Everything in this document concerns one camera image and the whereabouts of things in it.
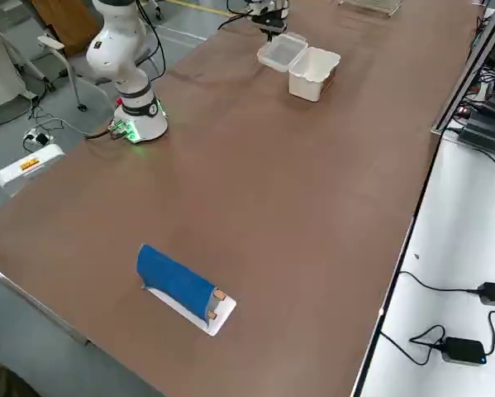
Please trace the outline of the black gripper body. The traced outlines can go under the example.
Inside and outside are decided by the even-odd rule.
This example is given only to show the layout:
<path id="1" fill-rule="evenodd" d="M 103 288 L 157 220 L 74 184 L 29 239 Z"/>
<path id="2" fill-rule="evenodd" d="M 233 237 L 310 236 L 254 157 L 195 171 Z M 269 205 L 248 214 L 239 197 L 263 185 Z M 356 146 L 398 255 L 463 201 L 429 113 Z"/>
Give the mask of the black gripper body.
<path id="1" fill-rule="evenodd" d="M 288 0 L 251 2 L 251 21 L 261 29 L 283 32 L 287 28 Z"/>

